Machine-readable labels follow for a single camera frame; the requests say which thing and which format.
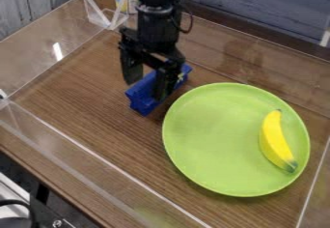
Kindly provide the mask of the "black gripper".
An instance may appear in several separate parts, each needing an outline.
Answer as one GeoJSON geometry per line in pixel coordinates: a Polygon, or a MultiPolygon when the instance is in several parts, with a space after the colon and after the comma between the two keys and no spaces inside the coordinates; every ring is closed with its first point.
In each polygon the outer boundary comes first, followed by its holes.
{"type": "Polygon", "coordinates": [[[180,6],[137,7],[136,28],[120,29],[120,62],[126,85],[142,77],[142,65],[156,70],[153,98],[162,100],[177,82],[184,56],[176,48],[182,8],[180,6]]]}

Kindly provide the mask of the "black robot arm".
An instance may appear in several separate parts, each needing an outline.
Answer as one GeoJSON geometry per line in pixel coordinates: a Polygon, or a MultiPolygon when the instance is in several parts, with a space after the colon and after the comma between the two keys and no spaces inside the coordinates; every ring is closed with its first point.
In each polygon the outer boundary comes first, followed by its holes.
{"type": "Polygon", "coordinates": [[[152,97],[162,100],[172,92],[185,57],[176,48],[182,7],[180,0],[137,0],[136,29],[120,29],[122,77],[126,84],[142,78],[142,65],[156,71],[152,97]]]}

